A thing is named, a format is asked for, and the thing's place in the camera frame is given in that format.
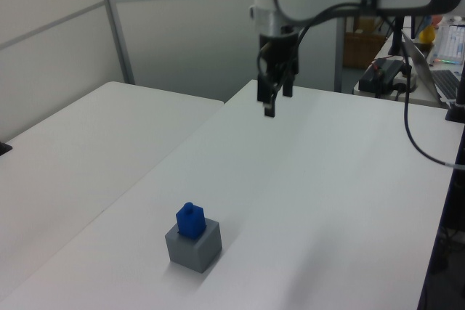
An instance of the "blue toy piece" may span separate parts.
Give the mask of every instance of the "blue toy piece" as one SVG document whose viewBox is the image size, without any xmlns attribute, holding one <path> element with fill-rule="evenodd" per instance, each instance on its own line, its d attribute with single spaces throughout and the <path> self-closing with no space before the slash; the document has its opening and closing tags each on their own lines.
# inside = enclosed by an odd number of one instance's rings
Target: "blue toy piece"
<svg viewBox="0 0 465 310">
<path fill-rule="evenodd" d="M 206 228 L 203 208 L 186 203 L 183 208 L 176 213 L 178 232 L 190 239 L 197 239 Z"/>
</svg>

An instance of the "cable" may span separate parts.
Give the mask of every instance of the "cable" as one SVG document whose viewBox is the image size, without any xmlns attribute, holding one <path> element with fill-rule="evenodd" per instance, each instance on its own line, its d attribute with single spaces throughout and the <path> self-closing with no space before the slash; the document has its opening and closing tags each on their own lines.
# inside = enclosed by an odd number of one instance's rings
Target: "cable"
<svg viewBox="0 0 465 310">
<path fill-rule="evenodd" d="M 405 91 L 407 90 L 407 85 L 405 85 L 404 83 L 396 83 L 393 87 L 392 87 L 393 90 L 397 91 L 396 95 L 395 95 L 395 101 L 398 101 L 399 100 L 399 96 L 401 94 L 404 94 Z"/>
<path fill-rule="evenodd" d="M 394 31 L 395 30 L 395 27 L 394 25 L 392 24 L 391 21 L 388 20 L 387 16 L 381 12 L 381 11 L 378 11 L 378 15 L 380 15 L 381 17 L 383 17 L 383 20 L 390 26 L 390 28 Z M 405 59 L 405 62 L 408 64 L 408 55 L 407 55 L 407 50 L 405 48 L 405 45 L 403 42 L 400 43 L 400 47 L 402 49 L 402 52 L 403 52 L 403 56 L 404 56 L 404 59 Z M 409 98 L 410 98 L 410 86 L 411 86 L 411 75 L 410 74 L 407 74 L 407 91 L 405 92 L 405 103 L 404 103 L 404 126 L 405 126 L 405 131 L 407 132 L 407 136 L 411 142 L 411 144 L 415 147 L 416 150 L 418 150 L 418 152 L 420 154 L 422 154 L 425 158 L 435 162 L 435 163 L 439 163 L 440 165 L 443 165 L 443 166 L 446 166 L 446 167 L 451 167 L 453 169 L 456 169 L 456 170 L 459 170 L 459 171 L 465 171 L 465 165 L 460 165 L 460 164 L 456 164 L 456 163 L 447 163 L 445 161 L 441 161 L 441 160 L 438 160 L 436 158 L 433 158 L 431 155 L 427 154 L 426 152 L 424 152 L 415 142 L 415 139 L 413 139 L 412 137 L 412 133 L 410 131 L 410 127 L 408 125 L 408 102 L 409 102 Z"/>
</svg>

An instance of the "white tabletop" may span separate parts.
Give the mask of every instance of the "white tabletop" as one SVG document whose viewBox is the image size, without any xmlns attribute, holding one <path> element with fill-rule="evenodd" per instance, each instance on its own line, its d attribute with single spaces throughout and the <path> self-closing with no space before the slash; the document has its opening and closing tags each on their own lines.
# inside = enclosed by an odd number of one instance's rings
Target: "white tabletop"
<svg viewBox="0 0 465 310">
<path fill-rule="evenodd" d="M 0 157 L 0 300 L 222 102 L 107 83 L 8 142 Z"/>
<path fill-rule="evenodd" d="M 263 116 L 249 83 L 0 303 L 0 309 L 416 309 L 452 171 L 403 106 L 295 88 Z M 463 125 L 411 106 L 429 153 Z M 170 263 L 187 201 L 219 221 L 204 274 Z"/>
</svg>

